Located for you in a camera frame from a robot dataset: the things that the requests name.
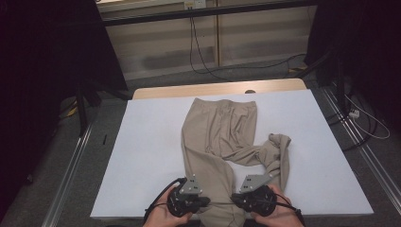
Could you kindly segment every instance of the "gray floor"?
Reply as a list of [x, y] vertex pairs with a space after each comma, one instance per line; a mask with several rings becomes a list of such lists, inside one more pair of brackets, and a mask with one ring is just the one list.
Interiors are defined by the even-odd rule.
[[[289, 67], [301, 65], [302, 58], [293, 60]], [[262, 66], [273, 62], [259, 62], [247, 64], [246, 66]], [[258, 80], [258, 79], [280, 79], [291, 78], [294, 75], [288, 73], [288, 66], [284, 63], [272, 68], [246, 69], [237, 68], [224, 71], [217, 71], [215, 74], [229, 80]], [[225, 82], [223, 79], [216, 79], [210, 75], [200, 75], [194, 72], [167, 75], [153, 79], [138, 79], [128, 81], [130, 93], [137, 88], [155, 87], [167, 85], [181, 85], [194, 83]], [[334, 113], [329, 106], [323, 90], [318, 88], [313, 75], [305, 79], [306, 86], [312, 90], [322, 112], [325, 116]], [[124, 226], [142, 226], [141, 220], [119, 220], [102, 222], [90, 219], [90, 212], [96, 199], [97, 190], [102, 181], [108, 160], [113, 151], [113, 142], [118, 134], [119, 126], [125, 112], [126, 102], [115, 99], [107, 94], [101, 94], [103, 102], [100, 108], [88, 107], [90, 116], [96, 117], [92, 133], [86, 150], [82, 153], [78, 164], [75, 178], [72, 181], [67, 199], [65, 200], [57, 226], [107, 226], [119, 224]], [[369, 110], [366, 101], [361, 102]], [[367, 127], [366, 119], [361, 117], [360, 124]], [[333, 134], [339, 141], [342, 148], [353, 145], [353, 141], [346, 133], [341, 123], [331, 127]], [[48, 150], [34, 173], [34, 182], [24, 186], [14, 204], [9, 208], [7, 215], [0, 224], [1, 227], [8, 226], [42, 226], [45, 215], [50, 204], [57, 193], [61, 179], [73, 155], [78, 141], [78, 116], [73, 115], [60, 121], [57, 133], [55, 134]], [[387, 140], [371, 139], [368, 146], [372, 148], [375, 155], [389, 174], [395, 179], [398, 185], [401, 184], [401, 135], [391, 129], [392, 135]], [[385, 135], [382, 129], [377, 134]], [[365, 192], [375, 213], [364, 217], [307, 217], [307, 226], [399, 226], [401, 216], [392, 205], [389, 197], [383, 190], [375, 175], [362, 158], [359, 149], [353, 149], [344, 153], [351, 168], [355, 171], [357, 179]]]

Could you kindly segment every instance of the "wire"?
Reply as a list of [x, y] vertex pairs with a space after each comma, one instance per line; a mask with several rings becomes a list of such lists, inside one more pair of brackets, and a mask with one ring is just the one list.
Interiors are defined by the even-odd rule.
[[153, 208], [156, 206], [168, 205], [168, 204], [170, 204], [170, 203], [167, 203], [167, 202], [159, 203], [159, 204], [153, 205]]
[[280, 197], [281, 199], [283, 199], [288, 205], [291, 205], [291, 203], [285, 197], [283, 197], [283, 196], [281, 196], [279, 194], [276, 194], [276, 193], [274, 193], [274, 195], [276, 195], [276, 196]]
[[362, 110], [353, 100], [351, 100], [351, 98], [349, 98], [348, 96], [345, 96], [345, 97], [346, 97], [355, 107], [357, 107], [360, 111], [362, 111], [363, 113], [367, 114], [367, 115], [370, 116], [372, 119], [374, 119], [376, 122], [378, 122], [378, 123], [387, 131], [388, 134], [387, 134], [387, 136], [385, 136], [385, 137], [379, 137], [379, 136], [370, 134], [368, 131], [364, 130], [364, 129], [357, 123], [357, 121], [355, 120], [355, 118], [353, 117], [354, 123], [357, 125], [358, 128], [360, 128], [363, 132], [369, 134], [370, 136], [372, 136], [372, 137], [374, 137], [374, 138], [376, 138], [376, 139], [387, 139], [387, 138], [390, 137], [390, 131], [389, 131], [389, 129], [388, 129], [383, 123], [381, 123], [381, 121], [379, 121], [379, 120], [376, 119], [374, 116], [372, 116], [372, 115], [368, 114], [367, 112], [365, 112], [364, 110]]
[[[278, 63], [271, 64], [271, 65], [265, 65], [265, 66], [235, 66], [235, 67], [216, 68], [216, 69], [210, 70], [209, 68], [206, 67], [206, 65], [205, 65], [205, 63], [204, 63], [204, 60], [203, 60], [203, 57], [202, 57], [202, 54], [201, 54], [201, 50], [200, 50], [200, 46], [199, 46], [199, 42], [198, 42], [197, 30], [196, 30], [196, 27], [195, 27], [195, 21], [194, 21], [194, 19], [193, 19], [192, 17], [190, 18], [190, 21], [191, 21], [191, 49], [190, 49], [189, 61], [190, 61], [190, 63], [191, 63], [191, 68], [192, 68], [192, 70], [193, 70], [195, 73], [198, 73], [198, 74], [211, 74], [212, 76], [214, 76], [214, 77], [216, 77], [216, 78], [218, 78], [218, 79], [224, 79], [224, 78], [221, 78], [221, 77], [218, 77], [218, 76], [214, 75], [213, 73], [214, 73], [214, 72], [217, 72], [217, 71], [231, 70], [231, 69], [263, 69], [263, 68], [271, 68], [271, 67], [274, 67], [274, 66], [277, 66], [277, 65], [280, 65], [280, 64], [289, 62], [289, 61], [291, 61], [291, 60], [293, 60], [293, 59], [295, 59], [295, 58], [297, 58], [297, 57], [301, 57], [301, 56], [305, 56], [305, 55], [306, 55], [306, 54], [294, 55], [294, 56], [291, 56], [291, 57], [287, 58], [287, 59], [284, 60], [284, 61], [280, 61], [280, 62], [278, 62]], [[196, 43], [197, 43], [198, 52], [199, 52], [199, 54], [200, 54], [200, 59], [201, 59], [201, 61], [202, 61], [202, 64], [203, 64], [204, 68], [206, 69], [206, 72], [202, 72], [202, 71], [196, 70], [196, 69], [194, 68], [194, 66], [193, 66], [193, 62], [192, 62], [193, 34], [195, 35], [195, 40], [196, 40]]]
[[159, 196], [156, 197], [156, 199], [154, 199], [153, 203], [149, 206], [148, 209], [146, 209], [145, 211], [145, 215], [144, 215], [144, 224], [147, 222], [148, 220], [148, 216], [150, 215], [151, 211], [154, 209], [155, 203], [163, 196], [163, 194], [165, 194], [165, 192], [168, 190], [168, 188], [170, 188], [170, 186], [172, 186], [175, 183], [182, 183], [185, 181], [185, 178], [178, 178], [176, 180], [174, 180], [172, 183], [170, 183], [160, 194]]
[[[359, 101], [362, 109], [365, 109], [363, 107], [362, 102], [359, 100], [359, 98], [357, 96], [356, 96], [356, 98]], [[372, 125], [371, 125], [371, 117], [369, 117], [369, 116], [368, 116], [368, 124], [369, 124], [369, 131], [370, 131]], [[375, 133], [376, 129], [377, 129], [377, 121], [375, 121], [375, 126], [374, 126], [374, 129], [372, 130], [372, 133]], [[365, 137], [363, 137], [361, 141], [358, 141], [356, 144], [354, 144], [353, 146], [351, 146], [349, 148], [343, 148], [342, 152], [345, 152], [345, 151], [348, 151], [348, 150], [351, 150], [351, 149], [358, 148], [358, 147], [362, 146], [363, 144], [367, 143], [371, 139], [371, 137], [372, 136], [370, 134], [366, 134]]]
[[193, 66], [193, 64], [192, 64], [192, 43], [193, 43], [193, 35], [192, 35], [192, 34], [195, 35], [195, 40], [196, 40], [196, 43], [197, 43], [198, 52], [199, 52], [199, 54], [200, 54], [200, 59], [201, 59], [201, 62], [202, 62], [202, 64], [203, 64], [203, 67], [207, 70], [207, 73], [210, 74], [210, 75], [212, 75], [213, 77], [215, 77], [215, 78], [217, 78], [217, 79], [223, 79], [223, 80], [226, 80], [226, 81], [229, 81], [229, 82], [233, 82], [233, 81], [230, 80], [230, 79], [225, 79], [225, 78], [221, 78], [221, 77], [218, 77], [218, 76], [214, 75], [214, 74], [209, 70], [209, 68], [206, 67], [206, 64], [204, 63], [204, 60], [203, 60], [203, 56], [202, 56], [202, 54], [201, 54], [200, 44], [199, 44], [199, 42], [198, 42], [197, 29], [196, 29], [196, 27], [195, 27], [194, 18], [191, 17], [191, 18], [189, 18], [189, 19], [190, 19], [190, 21], [191, 21], [191, 51], [190, 51], [190, 54], [189, 54], [189, 61], [190, 61], [190, 63], [191, 63], [191, 67], [192, 67], [192, 69], [194, 70], [194, 72], [199, 73], [197, 70], [195, 70], [195, 68], [194, 68], [194, 66]]

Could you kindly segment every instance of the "white wall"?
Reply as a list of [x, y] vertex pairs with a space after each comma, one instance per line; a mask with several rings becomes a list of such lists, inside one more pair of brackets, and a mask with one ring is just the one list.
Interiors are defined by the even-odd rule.
[[[146, 1], [155, 4], [158, 0]], [[118, 1], [134, 3], [144, 1]], [[222, 6], [240, 5], [243, 1], [221, 0]], [[247, 1], [256, 3], [264, 1]], [[104, 11], [104, 18], [142, 15], [182, 10], [183, 3], [139, 9]], [[208, 7], [215, 4], [207, 1]], [[208, 67], [253, 61], [283, 59], [305, 53], [315, 7], [277, 9], [195, 18], [200, 51]], [[167, 75], [192, 70], [189, 64], [191, 24], [189, 19], [107, 27], [114, 51], [126, 80]], [[193, 42], [194, 67], [202, 69], [198, 49]]]

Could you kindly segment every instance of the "pant leg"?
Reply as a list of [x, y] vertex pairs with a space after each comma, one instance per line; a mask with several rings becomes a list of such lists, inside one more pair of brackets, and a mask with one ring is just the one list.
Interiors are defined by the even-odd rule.
[[202, 195], [211, 199], [211, 204], [199, 212], [205, 226], [236, 227], [245, 221], [242, 209], [222, 204], [231, 203], [230, 197], [235, 192], [234, 172], [225, 160], [245, 166], [271, 165], [266, 161], [270, 149], [253, 146], [256, 113], [254, 102], [195, 99], [185, 119], [182, 135], [185, 174], [195, 174]]

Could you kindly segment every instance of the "human hand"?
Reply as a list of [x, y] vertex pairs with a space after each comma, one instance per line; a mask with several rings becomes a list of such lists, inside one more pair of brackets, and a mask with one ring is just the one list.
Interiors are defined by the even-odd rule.
[[171, 186], [168, 190], [163, 194], [163, 196], [156, 202], [156, 206], [150, 212], [148, 216], [148, 220], [145, 223], [144, 227], [175, 227], [177, 225], [186, 224], [192, 216], [192, 213], [185, 214], [181, 218], [175, 217], [171, 215], [167, 208], [167, 199], [171, 190], [174, 189], [175, 186]]
[[[274, 184], [270, 184], [269, 188], [277, 195], [285, 198], [281, 198], [277, 196], [277, 202], [281, 202], [284, 204], [291, 205], [291, 200], [284, 196], [283, 192]], [[267, 217], [262, 217], [255, 212], [251, 212], [251, 216], [254, 220], [259, 224], [265, 224], [269, 227], [302, 227], [303, 224], [298, 220], [298, 217], [295, 215], [293, 210], [290, 210], [284, 206], [277, 205], [273, 211], [273, 213]]]

